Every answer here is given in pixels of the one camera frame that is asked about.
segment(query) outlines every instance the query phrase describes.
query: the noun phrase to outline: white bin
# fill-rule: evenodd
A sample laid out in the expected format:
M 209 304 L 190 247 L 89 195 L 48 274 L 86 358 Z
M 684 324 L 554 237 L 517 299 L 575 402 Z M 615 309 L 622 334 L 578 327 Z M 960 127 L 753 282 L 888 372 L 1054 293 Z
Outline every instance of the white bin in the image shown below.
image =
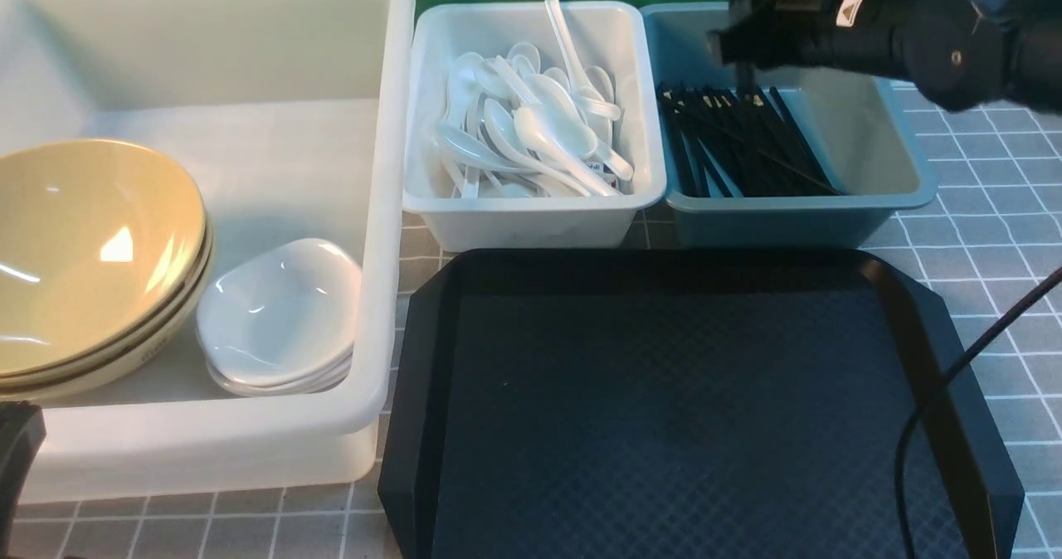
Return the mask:
M 585 66 L 603 67 L 616 82 L 623 117 L 616 150 L 634 165 L 633 192 L 622 197 L 449 198 L 453 182 L 431 153 L 432 131 L 446 108 L 450 63 L 467 51 L 504 55 L 529 41 L 543 68 L 563 68 L 561 49 L 542 2 L 440 5 L 417 20 L 413 38 L 402 207 L 424 217 L 444 250 L 475 248 L 602 248 L 618 245 L 638 209 L 664 196 L 660 118 L 641 15 L 626 3 L 563 5 Z
M 79 136 L 156 148 L 203 192 L 217 274 L 313 236 L 365 276 L 354 368 L 335 389 L 229 397 L 190 324 L 143 370 L 46 408 L 22 503 L 372 469 L 394 340 L 413 4 L 0 0 L 0 154 Z

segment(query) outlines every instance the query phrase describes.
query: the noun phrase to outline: yellow bowl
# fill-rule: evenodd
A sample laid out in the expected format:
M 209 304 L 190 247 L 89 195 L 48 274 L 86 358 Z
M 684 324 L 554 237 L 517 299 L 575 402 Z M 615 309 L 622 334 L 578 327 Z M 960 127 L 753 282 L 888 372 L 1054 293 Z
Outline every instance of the yellow bowl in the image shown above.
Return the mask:
M 187 295 L 182 299 L 181 303 L 175 304 L 173 314 L 165 319 L 165 322 L 158 327 L 157 331 L 148 334 L 147 337 L 142 341 L 138 341 L 133 349 L 124 351 L 117 358 L 113 358 L 100 366 L 91 368 L 90 370 L 65 375 L 64 377 L 53 382 L 31 387 L 0 389 L 0 401 L 40 402 L 45 400 L 54 400 L 56 397 L 76 395 L 76 393 L 84 393 L 85 391 L 91 391 L 92 389 L 103 387 L 104 385 L 133 373 L 143 365 L 148 363 L 149 360 L 155 358 L 155 356 L 158 355 L 158 353 L 174 339 L 174 336 L 181 332 L 183 325 L 185 325 L 188 322 L 188 319 L 191 318 L 192 311 L 199 303 L 199 299 L 203 297 L 203 290 L 206 289 L 207 284 L 210 283 L 210 268 L 213 264 L 213 258 L 215 254 L 211 250 L 210 256 L 207 258 L 205 271 L 203 271 L 203 275 L 199 282 L 192 286 L 191 291 L 189 291 Z
M 213 265 L 213 230 L 210 225 L 209 217 L 207 217 L 206 236 L 203 239 L 203 245 L 200 249 L 199 256 L 195 258 L 192 270 L 188 272 L 182 287 L 177 289 L 176 293 L 171 295 L 158 310 L 144 317 L 144 320 L 140 324 L 137 324 L 123 334 L 115 342 L 88 354 L 33 372 L 0 376 L 0 393 L 18 393 L 28 391 L 31 388 L 54 385 L 73 376 L 84 375 L 114 361 L 116 358 L 127 355 L 140 345 L 140 343 L 143 343 L 144 340 L 156 332 L 159 332 L 159 328 L 162 328 L 162 325 L 167 324 L 173 315 L 189 302 L 189 294 L 194 292 L 201 281 L 209 274 L 210 268 Z M 192 300 L 193 304 L 198 302 L 198 299 Z
M 70 140 L 0 157 L 0 375 L 120 338 L 182 286 L 205 224 L 195 182 L 143 147 Z

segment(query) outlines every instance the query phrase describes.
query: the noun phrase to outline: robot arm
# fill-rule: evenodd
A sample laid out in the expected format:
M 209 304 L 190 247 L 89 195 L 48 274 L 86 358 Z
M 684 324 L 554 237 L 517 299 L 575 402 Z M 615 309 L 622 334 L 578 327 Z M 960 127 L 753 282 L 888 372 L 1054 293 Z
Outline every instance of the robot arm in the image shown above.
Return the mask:
M 908 80 L 948 111 L 1007 99 L 1062 113 L 1062 0 L 747 0 L 708 35 L 721 64 Z

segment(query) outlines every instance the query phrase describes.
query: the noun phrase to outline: teal plastic bin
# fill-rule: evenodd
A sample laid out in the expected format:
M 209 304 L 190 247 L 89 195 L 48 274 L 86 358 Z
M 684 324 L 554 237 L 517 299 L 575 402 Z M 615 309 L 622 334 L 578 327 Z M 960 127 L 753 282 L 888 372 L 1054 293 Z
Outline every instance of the teal plastic bin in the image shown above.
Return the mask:
M 724 3 L 641 9 L 653 79 L 660 84 L 733 87 L 732 68 L 712 63 L 705 32 L 727 26 Z M 687 248 L 857 248 L 894 211 L 937 196 L 937 180 L 903 120 L 888 81 L 828 69 L 760 72 L 782 90 L 834 186 L 847 196 L 693 198 L 679 191 L 667 133 L 666 200 Z

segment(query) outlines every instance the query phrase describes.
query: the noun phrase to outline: black plastic tray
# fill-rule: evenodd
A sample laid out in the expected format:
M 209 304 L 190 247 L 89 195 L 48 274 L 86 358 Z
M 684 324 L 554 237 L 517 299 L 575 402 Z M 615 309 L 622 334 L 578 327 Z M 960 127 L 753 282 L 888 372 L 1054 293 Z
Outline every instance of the black plastic tray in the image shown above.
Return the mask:
M 961 351 L 856 251 L 467 253 L 410 302 L 380 498 L 406 559 L 896 559 L 896 439 Z M 920 559 L 1010 556 L 970 371 L 907 465 Z

